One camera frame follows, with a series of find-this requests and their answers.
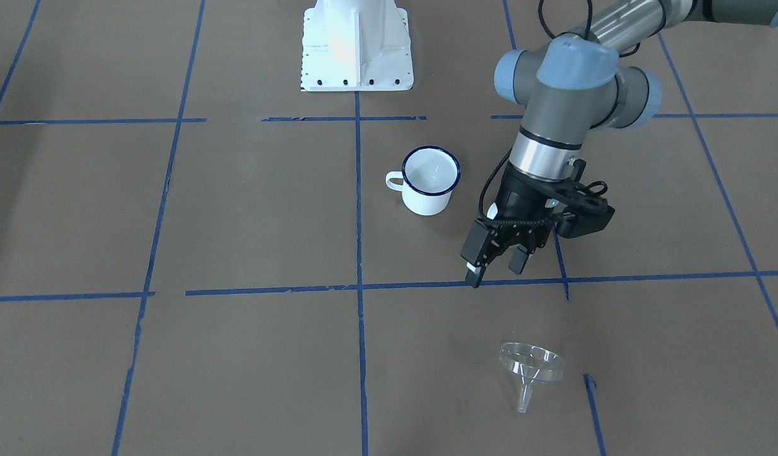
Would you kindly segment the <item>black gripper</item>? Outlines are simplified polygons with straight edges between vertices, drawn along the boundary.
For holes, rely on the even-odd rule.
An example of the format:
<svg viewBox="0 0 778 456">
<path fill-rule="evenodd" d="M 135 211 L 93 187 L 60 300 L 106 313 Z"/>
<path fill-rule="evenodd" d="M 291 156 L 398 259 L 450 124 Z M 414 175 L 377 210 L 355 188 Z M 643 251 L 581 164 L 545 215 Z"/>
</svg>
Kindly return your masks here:
<svg viewBox="0 0 778 456">
<path fill-rule="evenodd" d="M 494 203 L 470 226 L 460 255 L 471 288 L 482 284 L 487 266 L 508 248 L 514 248 L 508 269 L 520 276 L 531 255 L 545 245 L 554 224 L 553 209 L 533 182 L 515 167 L 505 167 Z"/>
</svg>

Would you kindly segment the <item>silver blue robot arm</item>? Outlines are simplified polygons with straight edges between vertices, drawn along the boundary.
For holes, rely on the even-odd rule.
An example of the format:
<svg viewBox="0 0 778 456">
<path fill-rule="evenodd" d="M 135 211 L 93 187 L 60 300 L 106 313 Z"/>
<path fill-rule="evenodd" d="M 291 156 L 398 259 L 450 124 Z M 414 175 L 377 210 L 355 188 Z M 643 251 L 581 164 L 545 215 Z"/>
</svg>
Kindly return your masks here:
<svg viewBox="0 0 778 456">
<path fill-rule="evenodd" d="M 550 34 L 534 51 L 511 50 L 494 72 L 496 92 L 525 111 L 491 206 L 482 187 L 478 216 L 461 249 L 466 283 L 478 288 L 487 266 L 513 248 L 508 268 L 521 274 L 551 234 L 571 239 L 602 231 L 614 216 L 602 181 L 580 182 L 580 150 L 589 132 L 649 121 L 660 107 L 660 81 L 621 58 L 652 35 L 690 21 L 778 27 L 778 1 L 618 1 L 584 23 Z"/>
</svg>

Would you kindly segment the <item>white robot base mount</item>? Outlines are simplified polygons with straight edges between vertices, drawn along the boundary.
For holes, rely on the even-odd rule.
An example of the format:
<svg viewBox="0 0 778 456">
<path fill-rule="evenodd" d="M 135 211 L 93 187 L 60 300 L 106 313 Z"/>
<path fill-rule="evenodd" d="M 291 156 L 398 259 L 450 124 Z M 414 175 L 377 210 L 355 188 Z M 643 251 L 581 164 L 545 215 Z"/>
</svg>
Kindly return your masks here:
<svg viewBox="0 0 778 456">
<path fill-rule="evenodd" d="M 302 47 L 302 91 L 414 86 L 409 17 L 394 1 L 317 1 L 304 11 Z"/>
</svg>

